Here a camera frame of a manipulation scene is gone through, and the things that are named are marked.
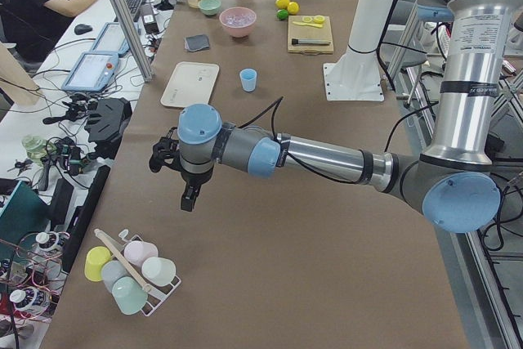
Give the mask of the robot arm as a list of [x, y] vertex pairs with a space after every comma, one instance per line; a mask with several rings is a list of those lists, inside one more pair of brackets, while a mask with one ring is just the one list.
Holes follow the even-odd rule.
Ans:
[[277, 167], [299, 165], [331, 181], [371, 185], [394, 195], [435, 226], [454, 233], [479, 229], [503, 201], [489, 171], [485, 142], [513, 13], [522, 0], [418, 0], [443, 7], [454, 21], [440, 85], [431, 143], [418, 157], [372, 154], [308, 141], [221, 120], [210, 105], [182, 110], [177, 127], [177, 169], [186, 187], [181, 208], [190, 211], [215, 163], [269, 177]]

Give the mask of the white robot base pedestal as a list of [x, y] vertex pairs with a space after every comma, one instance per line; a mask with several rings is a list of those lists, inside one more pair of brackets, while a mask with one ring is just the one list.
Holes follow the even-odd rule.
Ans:
[[358, 0], [344, 55], [324, 64], [328, 101], [383, 101], [378, 45], [394, 0]]

